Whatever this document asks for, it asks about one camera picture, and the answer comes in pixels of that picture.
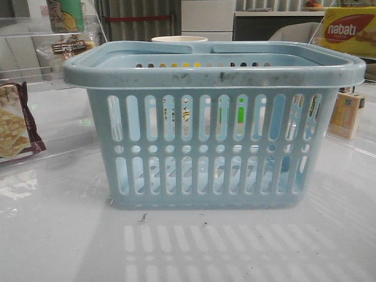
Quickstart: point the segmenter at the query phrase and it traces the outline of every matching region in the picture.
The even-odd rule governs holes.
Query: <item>cracker package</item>
[[[0,85],[0,163],[46,149],[27,102],[26,82]]]
[[[359,130],[365,97],[357,93],[338,93],[328,132],[353,139]]]

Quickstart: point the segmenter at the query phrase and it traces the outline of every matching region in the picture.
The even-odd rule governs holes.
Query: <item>basket slot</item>
[[[171,95],[163,98],[164,138],[171,141],[175,138],[175,103]]]
[[[158,137],[158,132],[156,99],[154,96],[148,95],[145,97],[145,118],[147,139],[149,141],[155,141]]]
[[[189,194],[192,192],[192,158],[182,159],[182,192]]]
[[[126,98],[126,109],[128,118],[129,139],[132,141],[140,140],[140,117],[137,98],[128,96]]]
[[[229,96],[221,95],[218,98],[218,118],[217,118],[217,140],[223,141],[227,138],[227,128],[229,119]]]
[[[257,156],[252,156],[248,159],[248,164],[246,166],[246,193],[248,194],[252,194],[255,191],[258,162]]]
[[[264,172],[263,179],[261,181],[261,192],[270,193],[271,192],[271,181],[273,178],[273,173],[276,165],[276,160],[274,157],[267,157],[264,160]]]
[[[160,166],[159,159],[157,157],[151,157],[149,159],[149,177],[150,177],[150,191],[153,194],[160,193]]]
[[[167,192],[176,193],[176,159],[175,157],[167,157],[165,163],[165,176]]]
[[[185,141],[192,139],[193,134],[193,99],[189,95],[184,95],[181,101],[181,127],[183,129],[182,139]]]
[[[209,95],[200,97],[199,138],[201,141],[207,141],[210,136],[211,103],[212,99]]]
[[[303,110],[304,96],[296,94],[293,98],[290,109],[290,118],[287,123],[286,139],[289,141],[295,140],[297,136],[297,129],[301,120],[301,113]]]
[[[145,193],[145,176],[144,176],[144,164],[141,157],[134,157],[132,159],[133,170],[133,188],[136,194]]]
[[[121,141],[123,140],[123,130],[122,130],[122,118],[120,114],[119,98],[116,96],[108,96],[108,109],[111,124],[111,135],[112,140]]]
[[[266,96],[257,95],[254,101],[254,122],[252,125],[252,139],[260,140],[263,134],[264,117],[266,109]]]
[[[198,183],[197,189],[201,194],[205,194],[208,191],[208,176],[209,176],[209,158],[207,156],[199,157],[198,168]]]
[[[284,104],[285,104],[285,96],[282,94],[278,94],[274,98],[273,104],[273,114],[271,116],[271,125],[269,131],[269,138],[271,140],[276,140],[281,131],[281,123],[283,118],[284,112]]]
[[[277,192],[286,192],[288,176],[290,174],[291,156],[284,156],[281,163],[280,175],[277,183]]]
[[[216,157],[214,162],[214,186],[213,191],[215,194],[220,194],[223,192],[224,185],[224,167],[225,158],[223,156]]]
[[[308,112],[307,123],[305,124],[305,131],[303,136],[303,139],[306,141],[309,141],[314,137],[321,98],[322,95],[316,94],[311,100],[311,107]]]
[[[241,173],[241,157],[235,156],[231,159],[231,177],[230,177],[230,193],[238,193],[240,185]]]
[[[235,125],[234,125],[234,139],[237,141],[243,140],[244,138],[244,128],[247,126],[247,105],[248,97],[244,94],[237,97],[236,103],[236,115]]]
[[[304,180],[306,178],[306,172],[308,168],[309,158],[302,156],[298,162],[296,178],[293,186],[293,193],[298,193],[303,187]]]
[[[127,162],[124,157],[117,157],[115,159],[116,174],[117,174],[117,187],[121,194],[129,193],[128,171]]]

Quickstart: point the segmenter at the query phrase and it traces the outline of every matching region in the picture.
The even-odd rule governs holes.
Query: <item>chair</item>
[[[294,41],[309,43],[310,39],[321,37],[321,24],[318,22],[305,22],[296,25],[287,25],[277,30],[269,39],[270,41]]]

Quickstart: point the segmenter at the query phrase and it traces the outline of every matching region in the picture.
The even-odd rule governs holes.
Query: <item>paper cup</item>
[[[201,36],[160,36],[152,38],[152,42],[204,42],[206,37]]]

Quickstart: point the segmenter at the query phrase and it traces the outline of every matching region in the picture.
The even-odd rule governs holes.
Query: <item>basket handle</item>
[[[138,42],[128,41],[126,45],[122,41],[113,41],[86,51],[70,59],[70,63],[76,66],[92,66],[98,59],[105,58],[112,52],[124,52],[134,54],[192,54],[193,47],[187,44],[164,42]]]

